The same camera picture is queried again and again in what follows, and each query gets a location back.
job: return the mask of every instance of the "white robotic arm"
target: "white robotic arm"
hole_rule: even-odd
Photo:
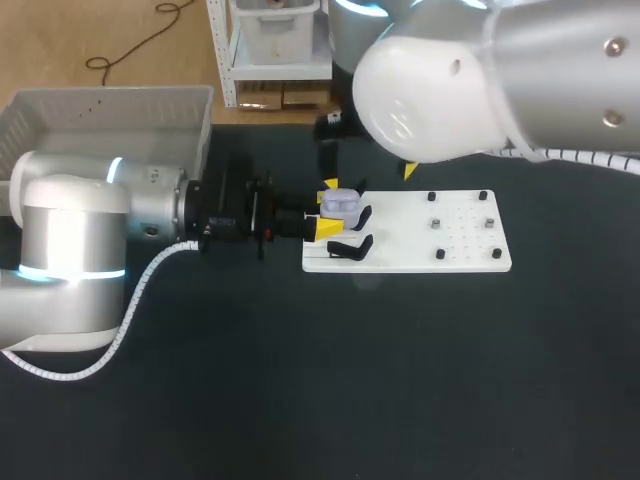
[[[388,27],[355,68],[353,102],[366,131],[400,158],[544,161],[571,151],[610,164],[612,153],[640,151],[638,2],[418,0],[404,13],[386,3]],[[355,14],[342,4],[331,9],[337,39],[366,17],[345,21]],[[338,59],[350,50],[335,48]]]

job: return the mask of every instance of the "black cable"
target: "black cable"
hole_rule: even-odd
[[[109,76],[109,73],[111,72],[111,68],[112,67],[114,67],[117,64],[119,64],[121,61],[123,61],[125,58],[127,58],[129,55],[131,55],[133,52],[138,50],[140,47],[142,47],[146,43],[149,43],[151,40],[153,40],[154,38],[162,35],[164,32],[166,32],[171,27],[173,27],[178,22],[178,20],[180,19],[180,11],[183,8],[186,8],[189,5],[193,4],[195,1],[196,0],[188,0],[186,3],[184,3],[182,5],[176,5],[175,3],[159,3],[158,5],[155,6],[155,11],[157,13],[175,13],[176,14],[175,17],[173,17],[173,20],[171,20],[171,23],[169,23],[169,25],[167,25],[166,27],[162,28],[161,30],[158,30],[153,35],[151,35],[151,36],[145,38],[144,40],[142,40],[140,43],[138,43],[136,46],[134,46],[127,53],[122,55],[115,62],[110,62],[109,59],[105,58],[105,57],[91,57],[90,59],[88,59],[84,63],[85,66],[90,70],[104,70],[104,74],[102,75],[102,86],[103,87],[106,86],[107,85],[107,77]]]

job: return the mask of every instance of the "black table surface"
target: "black table surface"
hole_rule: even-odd
[[[233,151],[282,189],[318,185],[307,127],[215,128],[209,162]],[[511,272],[306,274],[293,240],[263,263],[253,245],[180,254],[100,374],[0,362],[0,478],[637,479],[640,178],[481,156],[406,184],[395,169],[341,148],[343,185],[494,190]],[[155,253],[129,249],[129,292]],[[4,221],[0,266],[18,260]]]

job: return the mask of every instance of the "white board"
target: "white board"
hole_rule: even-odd
[[[322,273],[481,273],[507,272],[511,255],[494,193],[480,200],[480,190],[366,192],[363,205],[373,213],[361,232],[345,231],[315,243],[304,243],[302,268]],[[440,227],[432,226],[440,220]],[[493,219],[493,228],[487,228]],[[361,262],[330,258],[327,241],[360,246],[373,234],[373,246]],[[444,259],[436,257],[439,249]],[[494,249],[501,250],[494,258]]]

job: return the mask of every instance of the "white storage box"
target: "white storage box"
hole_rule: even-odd
[[[231,0],[231,5],[253,63],[311,61],[313,18],[320,0]]]
[[[81,87],[22,90],[0,112],[0,216],[20,156],[126,156],[179,166],[199,179],[207,161],[213,88]]]

